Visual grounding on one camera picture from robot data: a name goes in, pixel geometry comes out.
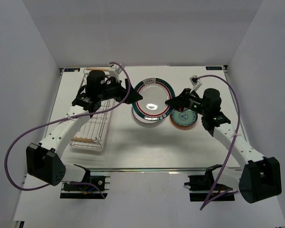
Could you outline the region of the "blue patterned plate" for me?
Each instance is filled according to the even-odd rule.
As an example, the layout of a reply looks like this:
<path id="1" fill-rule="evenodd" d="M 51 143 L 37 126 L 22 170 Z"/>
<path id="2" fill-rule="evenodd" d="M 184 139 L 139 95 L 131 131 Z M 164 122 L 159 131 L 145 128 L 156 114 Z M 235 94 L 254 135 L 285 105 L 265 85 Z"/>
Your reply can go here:
<path id="1" fill-rule="evenodd" d="M 197 119 L 197 112 L 190 109 L 181 112 L 173 110 L 170 114 L 170 120 L 177 127 L 189 128 L 196 123 Z"/>

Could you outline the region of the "green rimmed white plate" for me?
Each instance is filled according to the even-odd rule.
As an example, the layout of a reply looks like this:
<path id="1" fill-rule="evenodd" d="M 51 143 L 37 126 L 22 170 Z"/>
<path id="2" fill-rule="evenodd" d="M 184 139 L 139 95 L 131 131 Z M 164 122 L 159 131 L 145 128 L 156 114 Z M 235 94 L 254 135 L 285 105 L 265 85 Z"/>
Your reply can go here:
<path id="1" fill-rule="evenodd" d="M 134 88 L 143 99 L 133 103 L 135 112 L 144 119 L 159 120 L 168 116 L 172 108 L 165 104 L 166 100 L 175 97 L 172 86 L 165 80 L 157 77 L 146 78 Z"/>

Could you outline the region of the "orange plate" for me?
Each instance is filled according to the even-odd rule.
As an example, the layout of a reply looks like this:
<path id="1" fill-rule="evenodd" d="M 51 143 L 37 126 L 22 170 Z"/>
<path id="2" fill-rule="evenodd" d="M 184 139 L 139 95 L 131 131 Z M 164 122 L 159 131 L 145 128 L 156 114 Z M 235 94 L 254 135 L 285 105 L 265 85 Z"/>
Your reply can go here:
<path id="1" fill-rule="evenodd" d="M 195 123 L 197 122 L 197 116 L 194 115 L 187 115 L 185 113 L 180 114 L 171 114 L 170 115 L 171 124 L 181 130 L 189 130 L 194 127 Z"/>

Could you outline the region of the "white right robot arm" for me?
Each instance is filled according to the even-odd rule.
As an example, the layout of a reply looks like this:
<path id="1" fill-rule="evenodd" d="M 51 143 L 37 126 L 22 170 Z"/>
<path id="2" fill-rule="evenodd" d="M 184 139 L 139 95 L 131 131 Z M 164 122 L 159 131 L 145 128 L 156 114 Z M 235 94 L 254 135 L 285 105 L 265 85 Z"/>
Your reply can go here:
<path id="1" fill-rule="evenodd" d="M 211 190 L 225 185 L 239 191 L 248 203 L 255 203 L 280 195 L 282 192 L 280 163 L 275 157 L 266 157 L 237 134 L 231 121 L 221 111 L 218 90 L 208 88 L 203 97 L 184 89 L 180 95 L 165 102 L 176 111 L 189 109 L 201 115 L 204 129 L 218 140 L 233 156 L 241 173 L 227 168 L 225 164 L 213 165 L 205 171 L 205 184 Z"/>

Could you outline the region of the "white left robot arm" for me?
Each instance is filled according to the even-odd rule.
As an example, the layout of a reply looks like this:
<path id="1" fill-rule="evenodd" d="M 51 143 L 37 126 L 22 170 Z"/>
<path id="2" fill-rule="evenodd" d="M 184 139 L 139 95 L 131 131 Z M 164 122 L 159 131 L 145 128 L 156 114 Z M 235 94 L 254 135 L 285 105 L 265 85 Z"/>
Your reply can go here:
<path id="1" fill-rule="evenodd" d="M 82 190 L 91 184 L 86 170 L 77 165 L 64 165 L 63 152 L 75 134 L 87 123 L 103 101 L 114 99 L 118 103 L 133 104 L 143 99 L 136 92 L 129 79 L 126 87 L 113 72 L 110 77 L 101 70 L 92 70 L 86 77 L 86 84 L 80 87 L 66 114 L 66 120 L 59 121 L 55 129 L 39 143 L 30 143 L 26 148 L 29 175 L 56 186 L 63 181 L 73 181 Z"/>

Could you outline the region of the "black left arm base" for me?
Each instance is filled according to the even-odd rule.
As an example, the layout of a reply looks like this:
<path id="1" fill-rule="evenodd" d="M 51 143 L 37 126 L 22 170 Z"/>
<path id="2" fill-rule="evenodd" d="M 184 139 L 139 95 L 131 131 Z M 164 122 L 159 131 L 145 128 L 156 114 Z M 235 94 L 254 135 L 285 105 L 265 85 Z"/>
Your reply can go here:
<path id="1" fill-rule="evenodd" d="M 85 174 L 79 184 L 64 182 L 62 184 L 61 199 L 87 199 L 104 200 L 110 189 L 111 176 L 107 173 L 97 174 L 91 172 L 88 168 L 75 165 L 85 171 Z"/>

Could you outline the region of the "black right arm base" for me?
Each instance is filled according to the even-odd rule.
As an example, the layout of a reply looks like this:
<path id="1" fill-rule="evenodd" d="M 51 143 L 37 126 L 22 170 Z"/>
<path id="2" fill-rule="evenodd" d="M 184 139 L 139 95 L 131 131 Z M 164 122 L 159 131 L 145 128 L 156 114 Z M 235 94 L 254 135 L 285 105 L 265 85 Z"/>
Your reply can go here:
<path id="1" fill-rule="evenodd" d="M 205 170 L 203 174 L 193 174 L 188 176 L 188 181 L 184 186 L 189 190 L 190 202 L 203 202 L 206 199 L 208 192 L 215 180 L 211 174 Z M 216 184 L 209 199 L 227 191 L 230 187 L 223 184 Z M 214 199 L 214 201 L 235 201 L 235 193 L 231 189 L 223 196 Z"/>

